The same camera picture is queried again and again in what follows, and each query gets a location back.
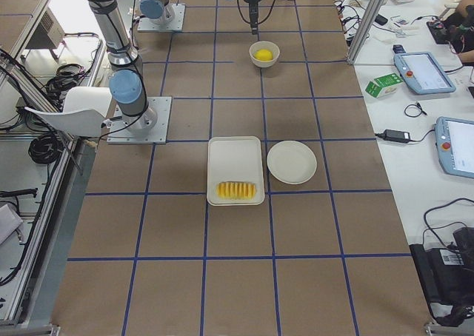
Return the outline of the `white ceramic bowl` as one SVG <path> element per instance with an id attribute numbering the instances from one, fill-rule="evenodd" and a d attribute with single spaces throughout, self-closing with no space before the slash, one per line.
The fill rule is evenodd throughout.
<path id="1" fill-rule="evenodd" d="M 250 60 L 259 68 L 273 66 L 280 56 L 278 45 L 271 41 L 257 41 L 249 48 Z"/>

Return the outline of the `green white carton box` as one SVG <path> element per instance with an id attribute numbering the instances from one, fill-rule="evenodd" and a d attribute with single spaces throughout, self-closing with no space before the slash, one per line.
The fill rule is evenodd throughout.
<path id="1" fill-rule="evenodd" d="M 373 98 L 380 98 L 396 92 L 402 83 L 402 79 L 396 73 L 390 73 L 372 79 L 367 84 L 365 92 Z"/>

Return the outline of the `rectangular white tray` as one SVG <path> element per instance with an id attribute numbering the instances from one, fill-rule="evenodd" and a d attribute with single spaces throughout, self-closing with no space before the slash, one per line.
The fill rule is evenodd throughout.
<path id="1" fill-rule="evenodd" d="M 216 186 L 223 181 L 256 185 L 250 200 L 222 199 Z M 207 201 L 213 206 L 259 205 L 265 198 L 261 142 L 255 136 L 215 137 L 208 144 Z"/>

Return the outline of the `blue teach pendant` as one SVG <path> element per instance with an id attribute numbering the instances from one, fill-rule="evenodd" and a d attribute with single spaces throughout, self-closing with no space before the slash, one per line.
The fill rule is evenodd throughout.
<path id="1" fill-rule="evenodd" d="M 441 168 L 448 175 L 473 178 L 473 121 L 439 117 L 435 139 Z"/>
<path id="2" fill-rule="evenodd" d="M 456 90 L 432 53 L 396 53 L 393 62 L 405 84 L 418 95 L 453 93 Z"/>

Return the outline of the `black device bottom right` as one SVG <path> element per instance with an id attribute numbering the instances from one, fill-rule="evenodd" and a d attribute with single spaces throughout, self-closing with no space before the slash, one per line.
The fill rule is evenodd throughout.
<path id="1" fill-rule="evenodd" d="M 446 316 L 431 315 L 442 326 L 456 327 L 473 317 L 473 228 L 457 229 L 453 237 L 447 248 L 426 250 L 417 243 L 410 252 L 427 303 L 452 307 Z"/>

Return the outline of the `lower blue teach pendant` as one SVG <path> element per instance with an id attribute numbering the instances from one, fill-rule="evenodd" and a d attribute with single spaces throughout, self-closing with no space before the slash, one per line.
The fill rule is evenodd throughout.
<path id="1" fill-rule="evenodd" d="M 441 168 L 448 175 L 473 178 L 473 121 L 439 117 L 435 139 Z"/>

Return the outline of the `upper blue teach pendant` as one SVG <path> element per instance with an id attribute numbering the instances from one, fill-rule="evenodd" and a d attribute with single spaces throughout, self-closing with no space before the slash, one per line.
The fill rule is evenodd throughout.
<path id="1" fill-rule="evenodd" d="M 393 62 L 405 84 L 418 95 L 453 93 L 456 90 L 432 53 L 396 53 Z"/>

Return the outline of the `aluminium frame post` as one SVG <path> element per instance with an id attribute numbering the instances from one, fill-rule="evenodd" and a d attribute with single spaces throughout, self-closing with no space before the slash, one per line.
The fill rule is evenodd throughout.
<path id="1" fill-rule="evenodd" d="M 348 64 L 354 64 L 356 62 L 358 54 L 360 53 L 367 39 L 367 35 L 370 32 L 370 28 L 372 27 L 381 6 L 385 3 L 386 0 L 369 0 L 367 8 L 364 11 L 364 15 L 362 16 L 358 31 L 353 38 L 347 54 Z"/>

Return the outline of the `yellow lemon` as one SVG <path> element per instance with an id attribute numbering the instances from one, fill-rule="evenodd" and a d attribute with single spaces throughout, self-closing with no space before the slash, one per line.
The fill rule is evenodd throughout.
<path id="1" fill-rule="evenodd" d="M 254 58 L 259 61 L 272 61 L 273 53 L 268 49 L 260 49 L 254 53 Z"/>

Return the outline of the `round white plate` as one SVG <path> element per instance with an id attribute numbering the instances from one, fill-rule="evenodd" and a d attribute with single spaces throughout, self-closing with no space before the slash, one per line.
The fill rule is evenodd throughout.
<path id="1" fill-rule="evenodd" d="M 314 152 L 299 141 L 281 141 L 267 154 L 270 173 L 285 184 L 302 184 L 316 173 L 318 162 Z"/>

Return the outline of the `black power adapter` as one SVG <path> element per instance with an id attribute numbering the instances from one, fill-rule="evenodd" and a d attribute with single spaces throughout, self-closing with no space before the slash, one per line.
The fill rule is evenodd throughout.
<path id="1" fill-rule="evenodd" d="M 408 132 L 386 129 L 384 131 L 384 140 L 407 144 L 411 141 L 411 138 Z"/>

